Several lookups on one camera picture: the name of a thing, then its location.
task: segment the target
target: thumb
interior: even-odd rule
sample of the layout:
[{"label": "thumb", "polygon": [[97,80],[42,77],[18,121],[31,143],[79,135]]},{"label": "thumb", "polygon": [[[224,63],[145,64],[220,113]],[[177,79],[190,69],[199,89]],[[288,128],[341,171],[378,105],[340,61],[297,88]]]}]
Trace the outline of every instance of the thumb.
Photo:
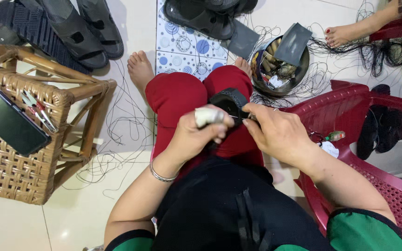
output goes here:
[{"label": "thumb", "polygon": [[264,145],[265,143],[265,135],[261,131],[260,127],[255,123],[255,121],[251,119],[243,119],[243,124],[249,131],[249,134],[254,138],[255,143],[257,145]]},{"label": "thumb", "polygon": [[225,124],[210,124],[206,126],[204,129],[199,131],[199,134],[202,139],[207,142],[218,137],[220,133],[226,133],[227,126]]}]

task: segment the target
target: scissors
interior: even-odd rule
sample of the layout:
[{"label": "scissors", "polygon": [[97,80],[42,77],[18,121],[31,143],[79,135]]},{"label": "scissors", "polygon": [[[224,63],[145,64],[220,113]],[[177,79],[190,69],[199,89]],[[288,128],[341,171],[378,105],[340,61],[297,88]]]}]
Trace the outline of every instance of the scissors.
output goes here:
[{"label": "scissors", "polygon": [[28,91],[24,91],[25,94],[21,94],[21,97],[23,98],[23,101],[26,103],[28,106],[27,108],[32,114],[35,114],[35,116],[46,126],[46,128],[51,132],[51,133],[57,133],[59,130],[54,126],[52,121],[50,120],[49,116],[46,114],[45,110],[46,108],[38,102]]}]

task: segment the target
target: white tile floor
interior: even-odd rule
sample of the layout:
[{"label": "white tile floor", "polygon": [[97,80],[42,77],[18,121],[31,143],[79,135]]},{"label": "white tile floor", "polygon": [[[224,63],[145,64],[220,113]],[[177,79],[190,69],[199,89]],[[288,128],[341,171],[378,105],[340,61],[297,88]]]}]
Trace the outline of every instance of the white tile floor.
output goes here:
[{"label": "white tile floor", "polygon": [[[357,9],[364,0],[260,0],[253,14],[242,22],[259,30],[258,26],[277,26],[274,35],[283,34],[294,22],[307,27],[312,25],[314,36],[321,37],[322,28],[350,24],[355,21]],[[153,145],[154,114],[146,106],[140,94],[124,70],[126,60],[135,51],[144,50],[154,62],[156,56],[156,0],[109,0],[108,5],[125,43],[125,55],[111,61],[108,70],[98,71],[98,78],[117,80],[117,88],[109,105],[107,122],[103,123],[98,139],[100,155],[96,161],[81,170],[63,187],[56,190],[44,206],[0,198],[0,250],[52,250],[80,251],[103,243],[103,232],[109,212],[116,199],[148,165]],[[376,6],[384,2],[368,0]],[[313,62],[327,62],[330,71],[339,67],[356,65],[353,58],[312,57]],[[373,87],[383,83],[392,86],[392,94],[402,97],[402,70],[387,69],[382,77],[373,79],[357,67],[348,68],[329,76],[350,80]],[[109,127],[117,118],[116,126]],[[117,135],[117,140],[109,137]],[[391,154],[402,163],[402,149]],[[385,163],[374,160],[381,167]],[[275,159],[265,157],[266,166],[274,176],[274,186],[299,203],[305,200],[302,191],[293,183],[298,170],[281,165]],[[82,180],[98,181],[89,185]]]}]

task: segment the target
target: phone screen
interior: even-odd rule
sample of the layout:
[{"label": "phone screen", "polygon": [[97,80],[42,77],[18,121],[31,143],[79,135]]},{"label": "phone screen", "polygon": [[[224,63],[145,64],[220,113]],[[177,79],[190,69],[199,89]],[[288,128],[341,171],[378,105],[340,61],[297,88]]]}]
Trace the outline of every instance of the phone screen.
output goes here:
[{"label": "phone screen", "polygon": [[22,115],[16,105],[12,106],[1,96],[0,137],[24,156],[44,146],[49,139],[49,136],[44,131]]}]

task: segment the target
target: bare foot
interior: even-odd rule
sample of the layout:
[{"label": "bare foot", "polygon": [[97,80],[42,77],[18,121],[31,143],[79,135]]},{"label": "bare foot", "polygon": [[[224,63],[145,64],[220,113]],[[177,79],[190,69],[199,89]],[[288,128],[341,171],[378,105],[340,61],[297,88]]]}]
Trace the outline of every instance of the bare foot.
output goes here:
[{"label": "bare foot", "polygon": [[235,60],[235,66],[240,68],[240,70],[244,71],[249,76],[249,78],[252,79],[251,66],[249,66],[249,64],[246,62],[246,60],[244,60],[244,58],[238,57],[237,60]]},{"label": "bare foot", "polygon": [[154,78],[154,73],[145,52],[143,50],[140,50],[139,53],[133,52],[128,60],[127,67],[131,81],[139,90],[145,102],[147,102],[145,88],[147,87],[148,82]]},{"label": "bare foot", "polygon": [[367,22],[360,21],[347,26],[329,27],[325,29],[327,44],[336,48],[355,39],[367,37],[376,31],[367,27]]}]

